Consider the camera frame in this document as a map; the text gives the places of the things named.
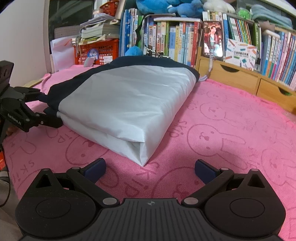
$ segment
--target triangular cutout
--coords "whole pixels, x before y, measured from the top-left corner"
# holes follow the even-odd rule
[[[48,176],[47,176],[46,174],[44,174],[44,175],[40,178],[40,180],[39,180],[39,182],[38,182],[36,188],[50,187],[51,185],[52,185],[52,184],[51,184],[51,182],[50,182]]]
[[[257,187],[257,188],[265,188],[263,182],[261,181],[261,179],[259,178],[259,176],[257,174],[253,174],[251,176],[248,186]]]

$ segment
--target folded garment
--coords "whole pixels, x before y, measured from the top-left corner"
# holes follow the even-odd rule
[[[123,56],[53,85],[44,112],[144,166],[198,79],[168,58]]]
[[[251,8],[252,10],[252,20],[256,21],[270,21],[271,23],[277,24],[279,26],[293,29],[291,19],[276,14],[275,12],[268,10],[267,8],[255,4]]]

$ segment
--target phone screen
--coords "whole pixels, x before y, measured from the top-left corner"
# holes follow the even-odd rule
[[[223,57],[223,39],[221,23],[216,21],[203,22],[204,55]]]

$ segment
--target blue gripper pad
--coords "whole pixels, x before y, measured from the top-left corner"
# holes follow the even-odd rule
[[[209,183],[221,173],[217,168],[201,159],[195,162],[194,170],[197,177],[202,180],[204,184]]]
[[[96,183],[105,172],[106,162],[103,158],[98,158],[80,170],[80,173],[92,183]]]

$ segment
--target drawer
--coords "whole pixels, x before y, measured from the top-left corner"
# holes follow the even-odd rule
[[[231,68],[222,65],[221,61],[213,62],[213,69],[210,75],[210,79],[217,82],[230,85],[242,90],[245,90],[251,94],[256,94],[258,88],[258,77],[239,69]],[[198,72],[200,76],[204,76],[209,70],[209,60],[201,59]]]
[[[261,79],[257,96],[275,102],[283,109],[296,114],[296,96],[286,95],[285,93],[287,92],[277,85]]]

